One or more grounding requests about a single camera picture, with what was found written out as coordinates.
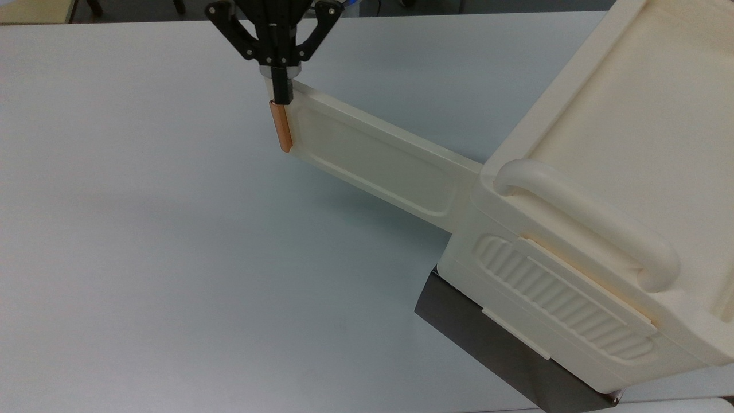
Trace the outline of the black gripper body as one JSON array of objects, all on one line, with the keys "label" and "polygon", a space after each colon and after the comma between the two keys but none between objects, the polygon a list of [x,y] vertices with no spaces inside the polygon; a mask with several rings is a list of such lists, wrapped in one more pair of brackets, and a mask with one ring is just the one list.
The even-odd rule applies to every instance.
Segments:
[{"label": "black gripper body", "polygon": [[290,30],[292,41],[296,39],[297,24],[314,6],[314,1],[235,1],[236,7],[256,27],[270,24],[284,26]]}]

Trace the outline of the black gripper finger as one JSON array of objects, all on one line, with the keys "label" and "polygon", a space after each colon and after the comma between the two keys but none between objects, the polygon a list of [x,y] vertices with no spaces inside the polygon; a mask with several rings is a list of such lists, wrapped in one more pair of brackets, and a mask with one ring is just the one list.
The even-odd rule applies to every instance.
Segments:
[{"label": "black gripper finger", "polygon": [[[307,62],[320,47],[345,10],[341,2],[285,2],[287,7],[286,43],[283,47],[283,104],[291,104],[293,99],[292,79],[288,69]],[[314,8],[314,30],[299,45],[296,44],[297,25],[309,7]]]},{"label": "black gripper finger", "polygon": [[283,104],[283,62],[278,55],[280,26],[255,27],[255,35],[242,26],[236,17],[234,2],[212,2],[205,7],[205,15],[232,47],[246,60],[256,60],[264,66],[272,80],[273,101]]}]

